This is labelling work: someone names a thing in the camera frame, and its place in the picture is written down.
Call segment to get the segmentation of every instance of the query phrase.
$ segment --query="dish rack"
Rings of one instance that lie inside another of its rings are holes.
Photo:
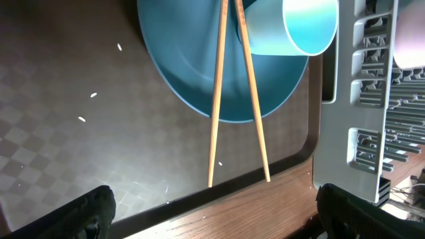
[[[339,8],[333,97],[322,105],[313,183],[378,202],[390,162],[407,162],[406,152],[425,145],[425,72],[393,62],[398,0],[384,13],[365,0],[340,1]]]

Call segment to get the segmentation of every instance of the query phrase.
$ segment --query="bowl rim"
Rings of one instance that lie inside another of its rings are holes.
[[[155,65],[157,71],[159,72],[159,74],[161,75],[162,79],[167,83],[167,85],[171,88],[171,90],[174,92],[174,94],[176,94],[180,100],[182,100],[183,102],[185,102],[190,108],[194,109],[196,112],[200,113],[203,116],[206,116],[208,118],[211,118],[211,115],[208,115],[205,112],[202,112],[200,109],[194,107],[191,103],[189,103],[188,101],[186,101],[175,89],[174,87],[169,83],[169,81],[167,80],[167,78],[164,76],[164,74],[162,73],[161,68],[159,67],[158,63],[156,62],[155,58],[153,57],[153,54],[151,52],[151,48],[146,40],[145,37],[145,30],[143,29],[143,24],[141,23],[141,18],[140,18],[140,12],[139,12],[139,1],[137,2],[137,14],[139,15],[139,25],[140,25],[140,29],[141,29],[141,34],[143,35],[143,41],[145,43],[146,49],[147,49],[147,53],[149,54],[153,64]],[[294,93],[295,89],[298,87],[299,83],[301,82],[301,79],[303,78],[304,74],[305,74],[305,69],[307,68],[308,62],[309,62],[309,56],[304,56],[305,57],[305,64],[302,70],[301,75],[299,76],[297,83],[295,84],[294,88],[291,90],[291,92],[288,94],[288,96],[282,100],[282,102],[280,104],[278,104],[273,110],[270,110],[269,112],[262,114],[261,118],[264,118],[266,116],[269,116],[271,113],[275,112],[278,108],[280,108],[280,106],[282,106],[288,99],[289,97]],[[246,119],[246,120],[228,120],[228,119],[222,119],[220,118],[220,116],[218,117],[218,120],[224,123],[249,123],[254,121],[254,116],[252,116],[252,119]]]

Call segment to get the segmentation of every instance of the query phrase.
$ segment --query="pink cup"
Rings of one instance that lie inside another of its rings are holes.
[[[394,60],[401,69],[425,66],[425,2],[413,2],[399,15]]]

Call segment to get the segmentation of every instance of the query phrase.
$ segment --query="tray rim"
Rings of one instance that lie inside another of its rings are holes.
[[[288,169],[304,164],[310,159],[317,147],[320,134],[323,55],[310,57],[308,64],[309,109],[307,138],[303,147],[297,153],[269,165],[270,176],[280,175]],[[169,204],[163,204],[114,222],[110,227],[109,238],[126,238],[162,222],[181,218],[263,183],[263,181],[265,181],[263,168],[253,170],[212,188],[204,189],[169,202]]]

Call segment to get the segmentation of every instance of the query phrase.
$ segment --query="light blue cup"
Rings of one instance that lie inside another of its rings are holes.
[[[252,54],[317,56],[331,44],[338,0],[257,0],[245,10]]]

